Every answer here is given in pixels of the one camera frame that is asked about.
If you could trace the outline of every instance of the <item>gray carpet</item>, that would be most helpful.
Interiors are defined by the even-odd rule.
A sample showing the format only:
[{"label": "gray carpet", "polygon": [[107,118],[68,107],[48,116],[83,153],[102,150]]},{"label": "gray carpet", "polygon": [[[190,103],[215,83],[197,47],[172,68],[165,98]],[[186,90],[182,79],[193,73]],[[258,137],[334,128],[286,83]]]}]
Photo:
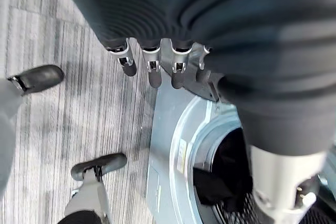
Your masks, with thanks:
[{"label": "gray carpet", "polygon": [[72,189],[70,169],[114,152],[128,165],[104,177],[114,223],[152,223],[145,205],[156,91],[140,49],[138,74],[123,75],[72,0],[0,0],[0,77],[53,63],[66,80],[26,97],[16,120],[16,152],[0,224],[57,223]]}]

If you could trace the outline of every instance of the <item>gray pant leg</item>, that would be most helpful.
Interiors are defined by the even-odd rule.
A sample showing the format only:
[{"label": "gray pant leg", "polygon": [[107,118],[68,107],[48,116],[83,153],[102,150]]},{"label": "gray pant leg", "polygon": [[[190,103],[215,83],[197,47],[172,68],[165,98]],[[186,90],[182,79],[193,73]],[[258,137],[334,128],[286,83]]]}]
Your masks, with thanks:
[{"label": "gray pant leg", "polygon": [[19,90],[8,80],[0,79],[0,200],[10,175],[14,150],[15,129],[11,119],[22,102]]}]

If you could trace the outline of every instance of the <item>foot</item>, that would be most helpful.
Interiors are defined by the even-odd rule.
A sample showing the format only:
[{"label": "foot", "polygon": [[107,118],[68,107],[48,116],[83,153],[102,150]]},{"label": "foot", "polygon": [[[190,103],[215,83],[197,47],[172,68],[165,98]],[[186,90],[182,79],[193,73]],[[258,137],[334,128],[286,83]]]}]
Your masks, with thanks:
[{"label": "foot", "polygon": [[105,175],[114,170],[123,168],[127,163],[127,157],[123,153],[114,153],[106,156],[101,156],[96,159],[79,163],[71,169],[71,176],[74,180],[82,181],[83,174],[86,170],[98,167],[101,171],[100,176]]},{"label": "foot", "polygon": [[22,91],[22,95],[49,89],[62,82],[63,79],[63,71],[55,65],[32,68],[8,78],[9,81]]}]

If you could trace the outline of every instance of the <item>dark cloth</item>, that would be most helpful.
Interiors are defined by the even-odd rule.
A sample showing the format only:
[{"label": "dark cloth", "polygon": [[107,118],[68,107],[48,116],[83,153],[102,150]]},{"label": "dark cloth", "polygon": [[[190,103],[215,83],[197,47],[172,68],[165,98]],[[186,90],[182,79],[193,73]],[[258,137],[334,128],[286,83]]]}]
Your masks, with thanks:
[{"label": "dark cloth", "polygon": [[201,204],[221,202],[228,212],[243,211],[253,180],[241,128],[230,132],[219,145],[211,172],[194,168],[194,186]]},{"label": "dark cloth", "polygon": [[94,211],[77,211],[65,216],[58,224],[102,224]]}]

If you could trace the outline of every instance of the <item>white label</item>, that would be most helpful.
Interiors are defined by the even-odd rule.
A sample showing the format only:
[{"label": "white label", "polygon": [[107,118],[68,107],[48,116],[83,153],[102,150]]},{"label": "white label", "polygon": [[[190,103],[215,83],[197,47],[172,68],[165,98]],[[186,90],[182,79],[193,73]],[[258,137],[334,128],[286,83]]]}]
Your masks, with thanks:
[{"label": "white label", "polygon": [[187,149],[187,142],[181,138],[179,149],[178,149],[179,155],[177,157],[177,170],[180,173],[184,173],[184,160],[185,160],[186,149]]}]

